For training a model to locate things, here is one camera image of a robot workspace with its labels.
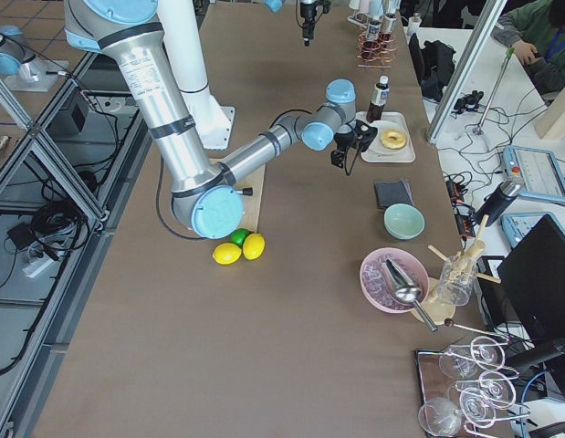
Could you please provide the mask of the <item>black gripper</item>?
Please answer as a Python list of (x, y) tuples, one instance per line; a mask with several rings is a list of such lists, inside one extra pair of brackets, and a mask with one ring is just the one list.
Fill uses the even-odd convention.
[(302, 39), (305, 47), (310, 45), (310, 28), (314, 27), (317, 20), (317, 2), (297, 2), (298, 25), (302, 29)]
[(335, 133), (334, 141), (337, 149), (347, 151), (349, 148), (355, 148), (360, 153), (363, 153), (369, 149), (377, 133), (377, 128), (362, 120), (358, 120), (355, 127), (351, 128), (349, 132)]

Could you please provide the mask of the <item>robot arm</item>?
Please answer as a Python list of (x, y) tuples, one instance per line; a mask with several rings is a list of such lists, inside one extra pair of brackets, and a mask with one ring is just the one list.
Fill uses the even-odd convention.
[(179, 84), (183, 64), (203, 62), (194, 7), (176, 1), (67, 1), (68, 43), (112, 58), (173, 177), (173, 216), (202, 238), (232, 234), (245, 213), (235, 184), (295, 142), (324, 150), (354, 127), (355, 89), (330, 82), (326, 102), (305, 116), (277, 118), (253, 141), (210, 162)]
[[(264, 0), (263, 4), (272, 12), (277, 13), (285, 4), (283, 0)], [(310, 46), (314, 39), (315, 27), (317, 24), (317, 14), (319, 1), (316, 0), (296, 0), (295, 20), (301, 30), (302, 40), (305, 47)]]

